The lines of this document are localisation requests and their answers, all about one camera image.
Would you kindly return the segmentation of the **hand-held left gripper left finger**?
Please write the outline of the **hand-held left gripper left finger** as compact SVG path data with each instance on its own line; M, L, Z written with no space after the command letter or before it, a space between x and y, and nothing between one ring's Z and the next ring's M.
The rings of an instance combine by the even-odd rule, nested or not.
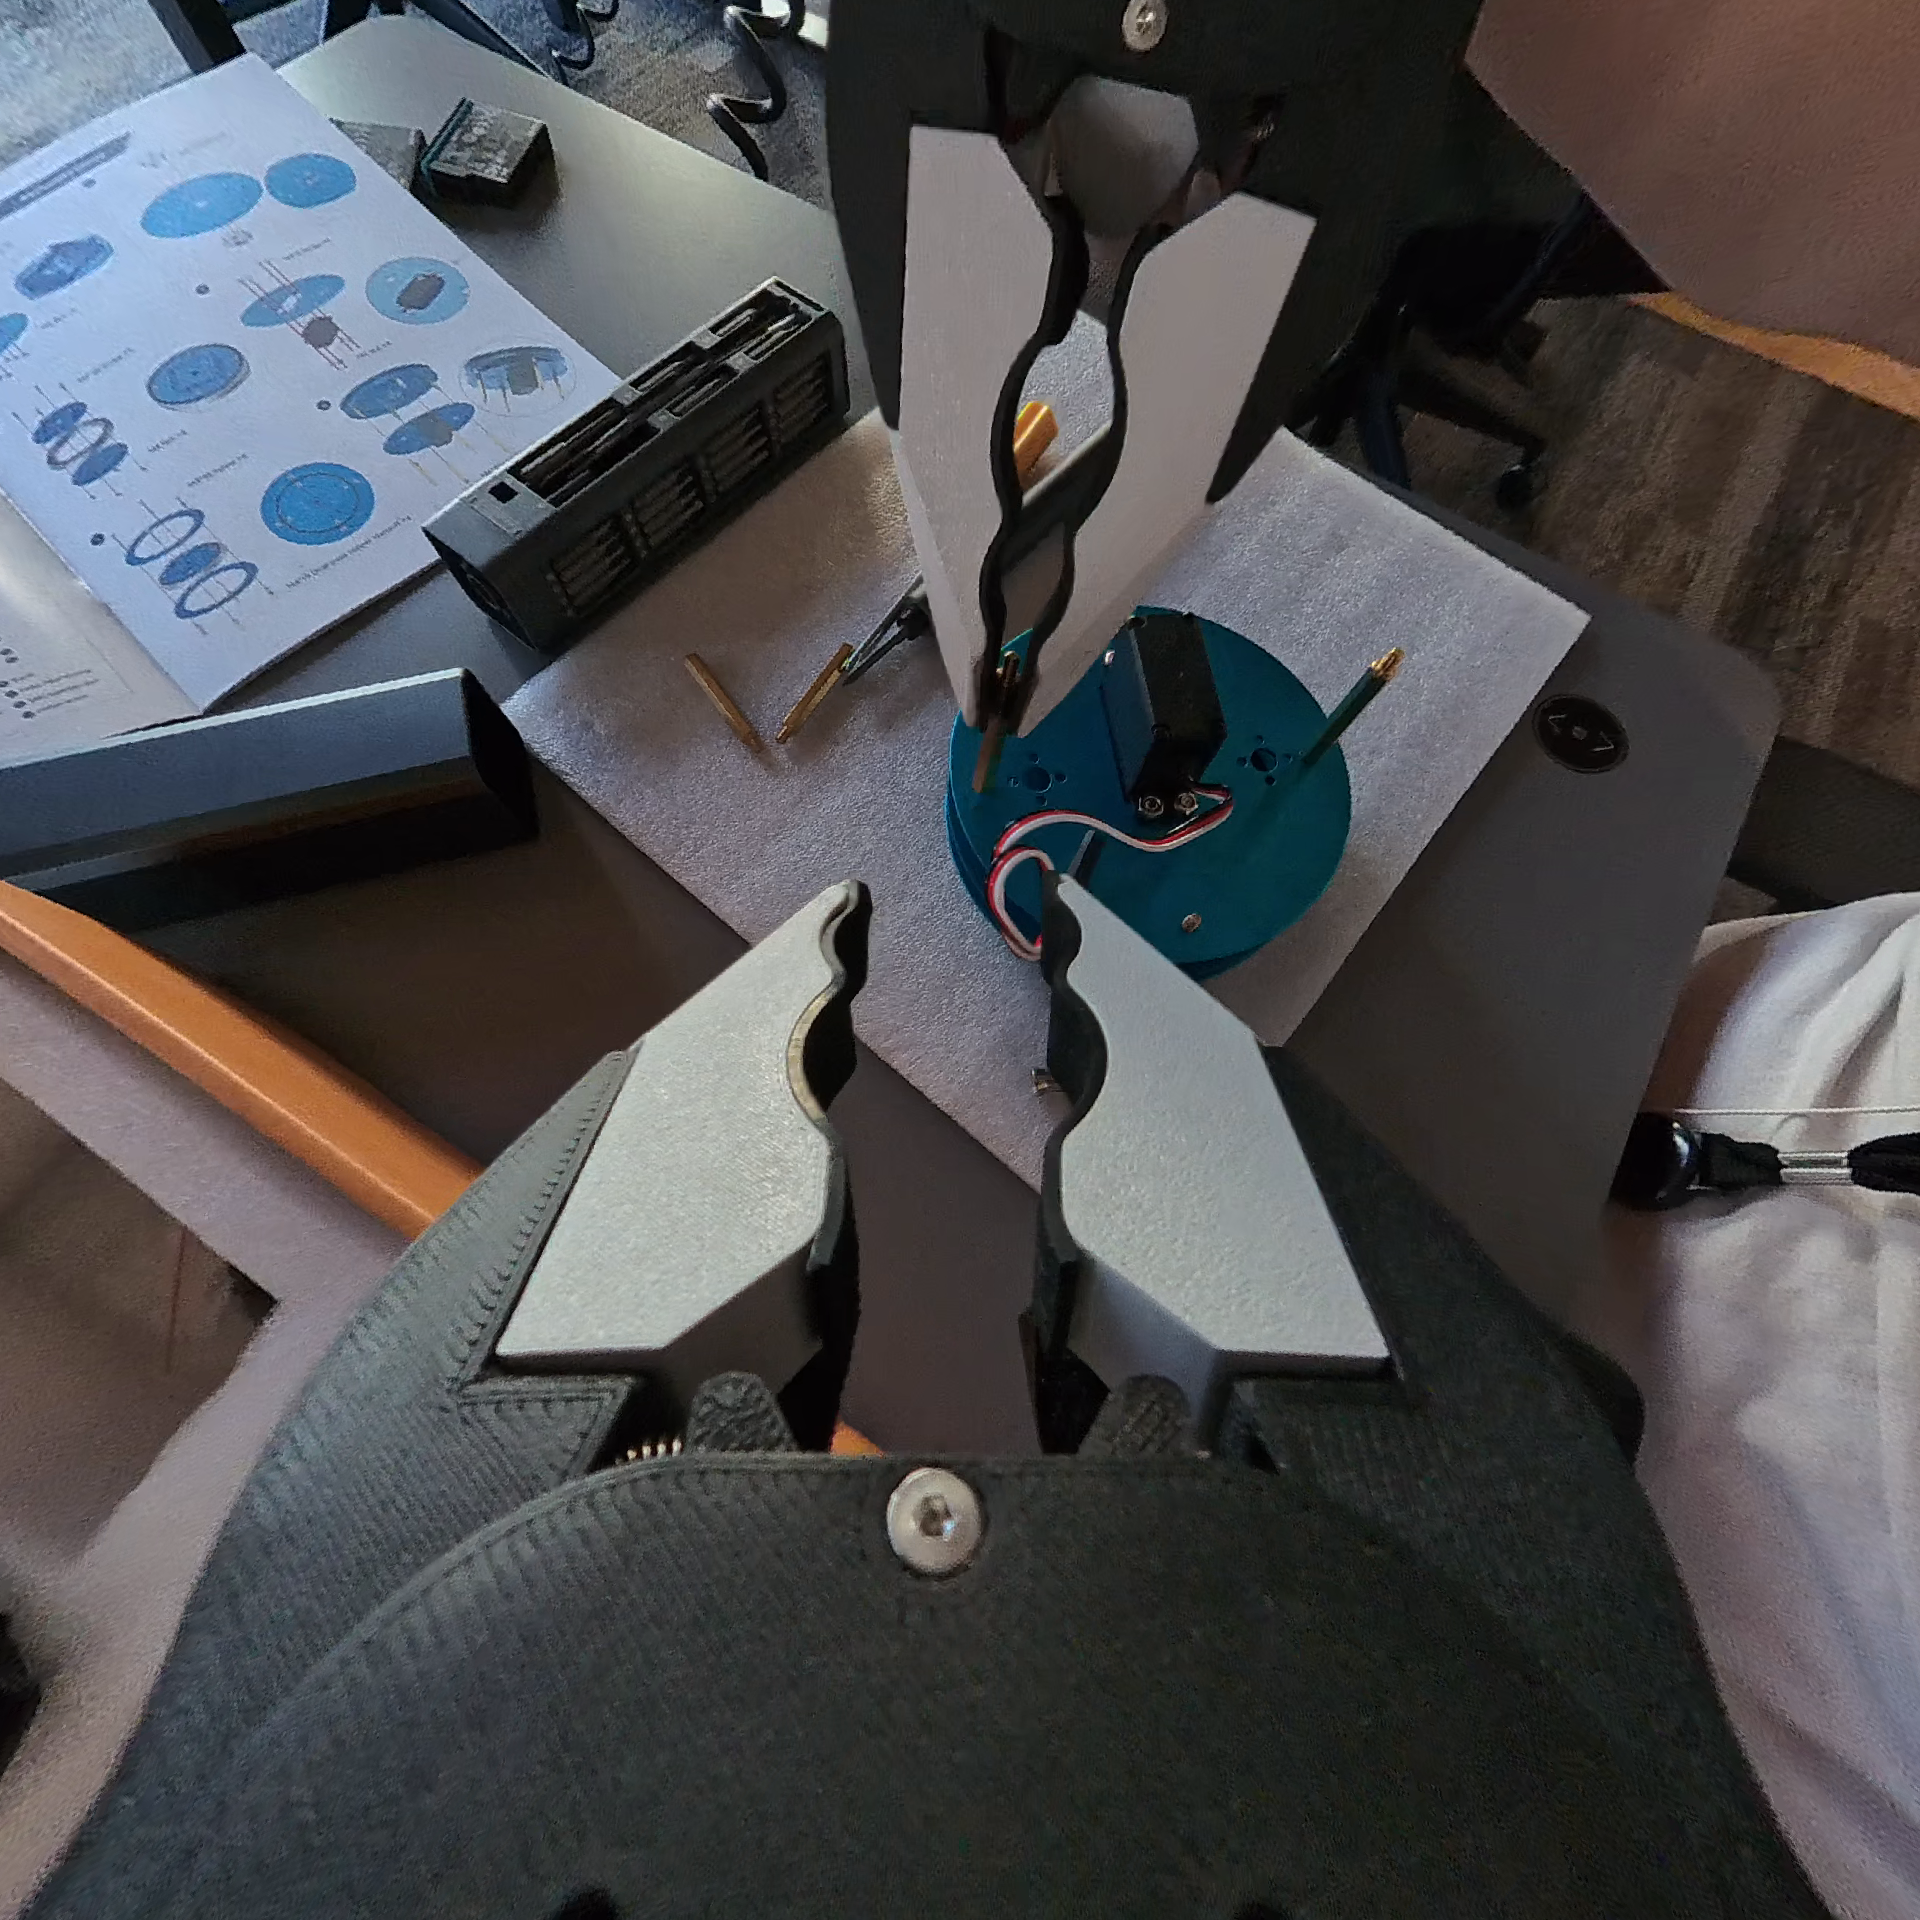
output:
M856 1227L827 1110L870 923L860 881L825 888L636 1043L495 1339L505 1368L843 1393Z

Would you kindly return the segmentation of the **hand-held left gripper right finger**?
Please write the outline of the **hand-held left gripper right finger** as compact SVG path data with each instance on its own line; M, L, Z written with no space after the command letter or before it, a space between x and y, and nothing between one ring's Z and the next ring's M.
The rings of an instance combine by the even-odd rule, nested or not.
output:
M1385 1332L1256 1036L1071 879L1041 886L1045 1144L1023 1345L1040 1448L1136 1379L1212 1443L1237 1384L1391 1379Z

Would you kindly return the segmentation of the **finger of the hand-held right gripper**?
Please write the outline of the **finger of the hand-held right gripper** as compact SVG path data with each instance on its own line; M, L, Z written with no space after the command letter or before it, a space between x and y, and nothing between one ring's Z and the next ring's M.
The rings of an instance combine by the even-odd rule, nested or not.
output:
M1117 465L1071 538L1071 599L1020 732L1080 681L1201 519L1312 228L1309 214L1238 192L1143 254L1117 329Z
M991 132L913 128L905 168L896 467L934 635L985 730L1021 514L1014 418L1085 287L1083 227L1036 198Z

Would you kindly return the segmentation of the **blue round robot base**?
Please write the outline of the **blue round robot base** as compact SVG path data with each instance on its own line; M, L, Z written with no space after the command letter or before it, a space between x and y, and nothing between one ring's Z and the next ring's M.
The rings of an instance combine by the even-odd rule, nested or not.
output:
M1077 879L1196 978L1248 960L1327 890L1348 844L1351 778L1336 745L1297 769L1327 715L1268 652L1197 620L1228 736L1197 809L1177 823L1143 823L1120 794L1099 706L1117 633L1032 732L1006 742L982 796L972 791L977 732L951 724L951 862L1017 956L1040 953L1046 875Z

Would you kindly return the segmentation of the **person's right forearm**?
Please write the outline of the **person's right forearm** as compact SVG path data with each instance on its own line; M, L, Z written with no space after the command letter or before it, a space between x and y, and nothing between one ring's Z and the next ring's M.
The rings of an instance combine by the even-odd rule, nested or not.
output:
M1916 366L1916 2L1497 2L1469 64L1680 298Z

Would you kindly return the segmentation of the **round desk control button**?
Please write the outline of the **round desk control button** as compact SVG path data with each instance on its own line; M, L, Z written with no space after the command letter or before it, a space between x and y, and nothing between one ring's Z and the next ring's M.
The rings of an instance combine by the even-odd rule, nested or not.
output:
M1597 778L1625 767L1625 722L1588 695L1555 694L1531 713L1531 734L1543 755L1577 776Z

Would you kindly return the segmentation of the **black office chair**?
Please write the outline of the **black office chair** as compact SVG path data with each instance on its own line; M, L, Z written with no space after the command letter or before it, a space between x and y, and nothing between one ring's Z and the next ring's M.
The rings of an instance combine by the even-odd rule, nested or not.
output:
M1543 225L1419 232L1398 251L1356 335L1293 406L1286 431L1331 448L1351 428L1365 470L1409 490L1403 415L1451 423L1515 450L1495 481L1495 500L1519 513L1536 499L1547 441L1448 368L1468 364L1525 377L1545 344L1531 321L1536 305L1667 290L1667 280L1582 192Z

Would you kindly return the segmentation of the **white foam sheet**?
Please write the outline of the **white foam sheet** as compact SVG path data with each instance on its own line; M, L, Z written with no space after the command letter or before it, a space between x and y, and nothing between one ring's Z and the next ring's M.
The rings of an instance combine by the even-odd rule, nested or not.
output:
M1049 1120L1030 1088L1046 993L972 906L944 833L952 698L902 647L787 753L749 755L695 689L700 656L769 713L917 571L877 412L692 560L531 679L507 715L540 762L749 944L833 881L870 890L855 1031L1027 1182ZM1588 616L1436 519L1283 440L1157 584L1333 698L1383 649L1406 663L1345 734L1352 830L1327 891L1215 994L1285 1041Z

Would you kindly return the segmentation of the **black screwdriver bit case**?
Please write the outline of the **black screwdriver bit case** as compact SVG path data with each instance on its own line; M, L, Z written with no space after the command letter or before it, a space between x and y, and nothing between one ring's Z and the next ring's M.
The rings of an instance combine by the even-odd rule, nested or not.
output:
M422 538L541 656L681 566L848 416L841 321L767 280L452 499Z

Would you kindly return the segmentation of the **black servo motor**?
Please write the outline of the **black servo motor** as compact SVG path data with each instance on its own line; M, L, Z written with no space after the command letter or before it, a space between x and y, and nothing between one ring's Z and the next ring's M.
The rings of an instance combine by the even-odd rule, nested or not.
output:
M1201 622L1165 609L1132 612L1105 654L1099 706L1133 814L1150 826L1193 814L1228 736Z

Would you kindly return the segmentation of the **small black box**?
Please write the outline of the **small black box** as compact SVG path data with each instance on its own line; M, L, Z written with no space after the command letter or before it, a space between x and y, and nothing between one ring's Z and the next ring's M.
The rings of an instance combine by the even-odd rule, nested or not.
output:
M333 119L400 187L435 203L515 209L555 172L547 122L462 99L435 132Z

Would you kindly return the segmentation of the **black badge reel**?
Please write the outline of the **black badge reel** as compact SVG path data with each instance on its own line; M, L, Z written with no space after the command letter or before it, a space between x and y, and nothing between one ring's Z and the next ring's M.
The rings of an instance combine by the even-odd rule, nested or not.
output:
M1710 1190L1705 1137L1688 1122L1640 1112L1631 1119L1609 1187L1609 1201L1640 1214L1680 1209Z

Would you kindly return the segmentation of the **orange cardboard box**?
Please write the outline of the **orange cardboard box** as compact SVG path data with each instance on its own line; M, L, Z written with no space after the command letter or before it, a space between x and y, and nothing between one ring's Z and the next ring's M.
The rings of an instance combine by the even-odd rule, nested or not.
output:
M637 1374L519 1372L493 1355L636 1043L590 1067L479 1170L383 1096L235 999L14 886L4 886L4 956L104 1019L377 1224L412 1235L414 1249L381 1307L397 1307L404 1289L425 1294L430 1280L447 1286L431 1321L444 1352L439 1374L464 1420L502 1417L526 1434L547 1430L564 1472L683 1450L833 1450L845 1390L780 1398L753 1374L732 1372L709 1379L692 1398L664 1398Z

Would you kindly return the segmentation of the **dark rectangular case sleeve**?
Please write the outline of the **dark rectangular case sleeve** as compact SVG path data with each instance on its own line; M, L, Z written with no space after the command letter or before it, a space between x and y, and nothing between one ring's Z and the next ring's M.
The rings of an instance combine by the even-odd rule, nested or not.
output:
M157 727L1 772L1 879L128 932L536 833L527 750L462 668Z

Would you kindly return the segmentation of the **instruction manual with blue pictures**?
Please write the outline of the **instruction manual with blue pictures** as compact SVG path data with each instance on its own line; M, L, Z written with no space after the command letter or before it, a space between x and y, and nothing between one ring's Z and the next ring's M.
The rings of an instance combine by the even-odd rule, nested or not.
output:
M4 762L203 713L616 375L245 55L1 183Z

